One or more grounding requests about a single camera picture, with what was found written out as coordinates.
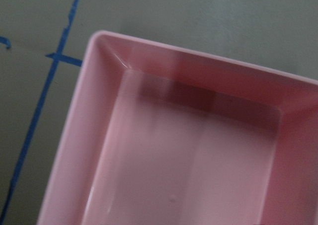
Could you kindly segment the pink plastic bin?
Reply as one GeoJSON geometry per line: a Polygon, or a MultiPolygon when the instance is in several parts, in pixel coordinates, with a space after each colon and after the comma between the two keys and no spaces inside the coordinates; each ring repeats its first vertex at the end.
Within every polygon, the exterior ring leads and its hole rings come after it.
{"type": "Polygon", "coordinates": [[[40,225],[315,225],[318,82],[89,40],[40,225]]]}

